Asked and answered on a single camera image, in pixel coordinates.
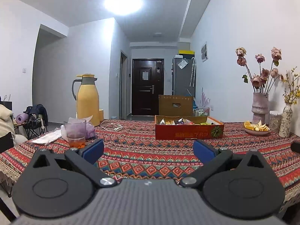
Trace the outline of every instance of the yellow thermos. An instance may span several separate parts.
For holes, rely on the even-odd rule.
[[[97,78],[95,78],[94,74],[77,75],[77,77],[81,77],[81,79],[74,80],[72,84],[72,93],[76,101],[77,118],[84,119],[93,115],[90,122],[94,126],[98,126],[100,124],[100,116],[99,95],[95,86]],[[81,82],[77,97],[74,94],[75,82]]]

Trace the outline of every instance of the plate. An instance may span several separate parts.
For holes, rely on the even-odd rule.
[[[269,133],[271,133],[271,130],[269,131],[255,131],[255,130],[250,130],[244,127],[244,130],[246,133],[251,134],[251,135],[255,135],[255,136],[266,136]]]

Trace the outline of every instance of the gray gripper base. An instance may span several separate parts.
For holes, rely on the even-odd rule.
[[[20,216],[13,225],[284,225],[275,216],[237,220],[209,208],[194,189],[173,180],[124,179],[114,188],[100,189],[81,211],[60,219]]]

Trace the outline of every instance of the gray refrigerator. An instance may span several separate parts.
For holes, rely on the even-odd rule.
[[[196,88],[196,72],[193,71],[193,59],[185,59],[187,64],[181,69],[178,66],[182,62],[182,58],[173,58],[173,95],[180,96],[193,96],[195,97],[195,88]]]

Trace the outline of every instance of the dried rose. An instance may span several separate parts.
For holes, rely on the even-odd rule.
[[[246,49],[244,47],[239,47],[235,50],[238,57],[243,57],[246,54]]]
[[[240,65],[240,66],[245,66],[245,65],[247,64],[247,61],[246,61],[246,59],[243,58],[243,57],[238,57],[237,63],[238,63],[238,65]]]
[[[267,77],[262,77],[262,76],[260,76],[259,80],[260,80],[260,83],[261,83],[262,85],[264,85],[264,84],[267,82],[268,78],[267,78]]]
[[[272,78],[276,78],[278,76],[278,69],[273,68],[270,72],[270,75],[271,75]]]
[[[262,63],[265,61],[265,57],[262,54],[258,54],[255,56],[255,59],[258,63]]]
[[[267,70],[267,69],[262,69],[262,73],[261,73],[261,76],[262,77],[269,77],[269,74],[270,74],[270,71],[269,70]]]
[[[274,61],[281,60],[281,49],[277,49],[276,47],[273,47],[273,49],[271,50],[271,55]]]
[[[251,79],[251,83],[255,88],[258,89],[261,86],[260,76],[254,75],[253,78]]]

